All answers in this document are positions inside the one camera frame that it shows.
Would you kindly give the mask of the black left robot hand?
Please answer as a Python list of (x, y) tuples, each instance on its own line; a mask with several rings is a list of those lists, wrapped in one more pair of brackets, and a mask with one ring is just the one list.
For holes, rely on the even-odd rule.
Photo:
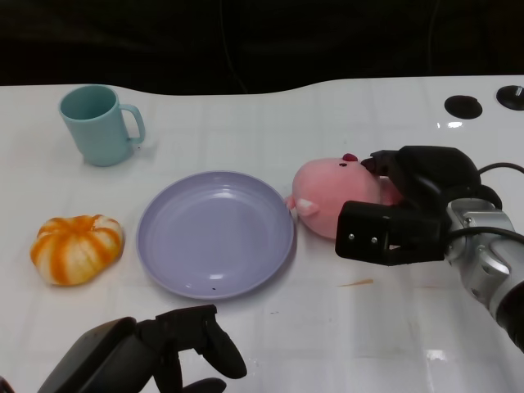
[(154, 319), (126, 317), (84, 333), (52, 370), (42, 392), (139, 392), (153, 380), (160, 392), (222, 392), (210, 377), (183, 384), (179, 354), (194, 350), (230, 379), (247, 375), (246, 364), (219, 326), (214, 305), (176, 309)]

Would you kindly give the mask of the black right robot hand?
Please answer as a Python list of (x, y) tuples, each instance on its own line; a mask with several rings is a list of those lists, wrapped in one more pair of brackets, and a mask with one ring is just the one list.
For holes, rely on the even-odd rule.
[(443, 260), (450, 202), (475, 199), (503, 206), (482, 184), (473, 161), (454, 147), (376, 151), (362, 165), (388, 178), (401, 198), (390, 206), (347, 201), (337, 222), (335, 252), (341, 258), (385, 266)]

